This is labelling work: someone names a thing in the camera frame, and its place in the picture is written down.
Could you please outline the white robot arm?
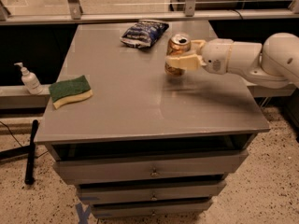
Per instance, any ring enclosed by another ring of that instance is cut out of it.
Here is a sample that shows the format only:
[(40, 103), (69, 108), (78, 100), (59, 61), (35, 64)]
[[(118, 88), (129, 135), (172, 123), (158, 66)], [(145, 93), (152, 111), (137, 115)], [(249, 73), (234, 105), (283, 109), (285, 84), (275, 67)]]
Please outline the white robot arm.
[(246, 81), (272, 89), (292, 83), (299, 88), (299, 37), (270, 35), (263, 44), (216, 38), (192, 40), (183, 54), (167, 55), (165, 62), (182, 70), (203, 67), (208, 73), (239, 75)]

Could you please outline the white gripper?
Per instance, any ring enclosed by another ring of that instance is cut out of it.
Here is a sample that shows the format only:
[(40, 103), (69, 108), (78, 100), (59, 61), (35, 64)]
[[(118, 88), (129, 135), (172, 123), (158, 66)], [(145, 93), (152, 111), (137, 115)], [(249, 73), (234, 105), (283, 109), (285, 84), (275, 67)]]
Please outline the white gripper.
[(227, 62), (232, 39), (214, 39), (206, 42), (205, 40), (192, 40), (191, 49), (196, 52), (201, 51), (201, 55), (192, 54), (186, 56), (166, 56), (165, 61), (168, 65), (182, 70), (197, 70), (203, 68), (211, 74), (223, 75), (227, 72)]

